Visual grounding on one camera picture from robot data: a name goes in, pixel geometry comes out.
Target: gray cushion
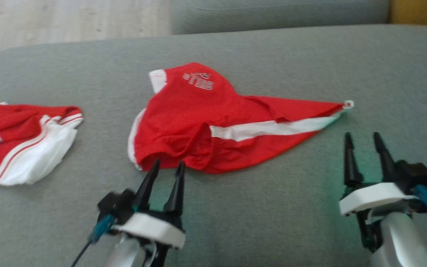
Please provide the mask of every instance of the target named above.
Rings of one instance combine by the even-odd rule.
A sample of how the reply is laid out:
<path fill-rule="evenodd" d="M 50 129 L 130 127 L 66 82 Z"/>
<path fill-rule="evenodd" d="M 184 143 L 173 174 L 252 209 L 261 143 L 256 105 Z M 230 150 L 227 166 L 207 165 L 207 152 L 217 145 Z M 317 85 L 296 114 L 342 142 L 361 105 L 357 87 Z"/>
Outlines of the gray cushion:
<path fill-rule="evenodd" d="M 284 154 L 221 175 L 188 170 L 183 250 L 168 266 L 365 266 L 355 218 L 341 217 L 344 133 L 368 181 L 380 179 L 371 134 L 395 159 L 427 165 L 427 27 L 347 26 L 46 44 L 0 53 L 0 101 L 78 105 L 76 141 L 30 186 L 0 187 L 0 267 L 69 266 L 111 190 L 137 189 L 127 156 L 135 115 L 153 96 L 148 71 L 197 61 L 238 93 L 319 101 L 351 99 L 348 115 Z M 161 171 L 161 208 L 173 169 Z M 427 216 L 416 216 L 427 236 Z M 80 266 L 102 266 L 116 239 Z"/>
<path fill-rule="evenodd" d="M 173 0 L 175 34 L 386 23 L 388 0 Z"/>

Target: red stripe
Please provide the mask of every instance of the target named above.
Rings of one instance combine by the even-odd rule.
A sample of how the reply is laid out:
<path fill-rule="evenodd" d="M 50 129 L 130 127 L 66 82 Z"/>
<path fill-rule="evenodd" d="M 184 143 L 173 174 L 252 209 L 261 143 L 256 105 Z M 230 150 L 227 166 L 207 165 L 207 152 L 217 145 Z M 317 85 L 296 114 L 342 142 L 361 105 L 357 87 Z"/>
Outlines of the red stripe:
<path fill-rule="evenodd" d="M 78 119 L 80 119 L 80 118 L 82 118 L 82 116 L 80 116 L 80 117 L 76 117 L 76 118 L 73 118 L 73 119 L 71 119 L 71 120 L 68 120 L 68 121 L 66 121 L 66 122 L 62 123 L 61 125 L 64 125 L 64 124 L 66 124 L 66 123 L 69 123 L 69 122 L 71 122 L 71 121 L 73 121 L 73 120 L 78 120 Z"/>
<path fill-rule="evenodd" d="M 30 144 L 30 145 L 28 145 L 28 146 L 26 146 L 26 147 L 23 147 L 21 150 L 19 150 L 16 154 L 14 154 L 12 157 L 11 157 L 11 159 L 7 162 L 7 165 L 5 166 L 5 168 L 3 169 L 3 171 L 2 171 L 2 173 L 1 173 L 1 175 L 0 175 L 0 179 L 1 179 L 1 177 L 3 176 L 3 174 L 4 174 L 4 172 L 6 171 L 6 169 L 9 167 L 9 165 L 10 165 L 10 163 L 11 163 L 11 161 L 14 159 L 14 157 L 15 156 L 17 156 L 19 153 L 21 153 L 23 150 L 25 150 L 26 148 L 29 148 L 29 147 L 32 147 L 32 146 L 34 146 L 34 145 L 36 145 L 36 144 L 38 144 L 38 143 L 40 143 L 42 140 L 44 140 L 44 138 L 46 138 L 46 136 L 47 136 L 47 133 L 48 132 L 46 132 L 45 133 L 45 135 L 39 140 L 39 141 L 37 141 L 37 142 L 35 142 L 34 144 Z"/>

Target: black cable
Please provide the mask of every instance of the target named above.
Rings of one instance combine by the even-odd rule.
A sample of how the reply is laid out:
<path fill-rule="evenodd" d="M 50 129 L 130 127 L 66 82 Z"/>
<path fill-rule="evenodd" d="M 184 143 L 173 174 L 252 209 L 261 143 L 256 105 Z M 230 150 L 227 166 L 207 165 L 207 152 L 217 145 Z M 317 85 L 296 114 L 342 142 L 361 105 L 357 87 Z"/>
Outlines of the black cable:
<path fill-rule="evenodd" d="M 72 265 L 70 265 L 70 267 L 75 267 L 75 265 L 77 265 L 78 260 L 80 260 L 80 257 L 82 257 L 82 255 L 85 253 L 85 250 L 87 250 L 87 248 L 91 245 L 91 243 L 92 243 L 91 241 L 88 241 L 87 244 L 85 244 L 85 247 L 82 248 L 82 250 L 76 257 L 76 259 L 73 261 Z"/>

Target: red garment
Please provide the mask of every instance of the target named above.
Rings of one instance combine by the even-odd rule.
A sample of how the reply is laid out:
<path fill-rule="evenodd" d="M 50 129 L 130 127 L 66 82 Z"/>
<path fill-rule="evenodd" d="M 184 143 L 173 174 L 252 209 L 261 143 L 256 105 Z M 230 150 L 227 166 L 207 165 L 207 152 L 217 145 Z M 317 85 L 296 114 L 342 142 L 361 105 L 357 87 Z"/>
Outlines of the red garment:
<path fill-rule="evenodd" d="M 44 177 L 70 147 L 73 127 L 82 120 L 75 106 L 0 105 L 0 184 Z"/>
<path fill-rule="evenodd" d="M 136 117 L 128 154 L 139 169 L 181 160 L 218 174 L 275 157 L 336 120 L 353 102 L 240 96 L 216 71 L 190 63 L 149 73 L 156 95 Z"/>

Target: gray fabric surface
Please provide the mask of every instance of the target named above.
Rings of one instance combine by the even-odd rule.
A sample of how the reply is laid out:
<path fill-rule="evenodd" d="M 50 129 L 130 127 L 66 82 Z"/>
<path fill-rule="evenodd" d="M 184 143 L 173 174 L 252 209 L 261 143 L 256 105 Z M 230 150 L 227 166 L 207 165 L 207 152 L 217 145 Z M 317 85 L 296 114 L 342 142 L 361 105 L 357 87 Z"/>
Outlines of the gray fabric surface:
<path fill-rule="evenodd" d="M 173 0 L 174 34 L 385 23 L 388 0 Z"/>
<path fill-rule="evenodd" d="M 188 170 L 185 248 L 168 266 L 357 267 L 369 253 L 355 218 L 339 215 L 344 133 L 368 181 L 380 179 L 371 134 L 395 159 L 427 165 L 427 27 L 274 29 L 71 44 L 0 53 L 0 101 L 78 105 L 85 112 L 63 162 L 31 186 L 0 187 L 0 267 L 68 266 L 111 190 L 137 189 L 144 173 L 127 156 L 135 115 L 153 95 L 148 71 L 197 61 L 238 93 L 355 101 L 349 114 L 290 151 L 222 175 Z M 161 208 L 173 169 L 161 171 Z M 427 215 L 416 216 L 427 236 Z M 102 266 L 115 238 L 80 266 Z"/>

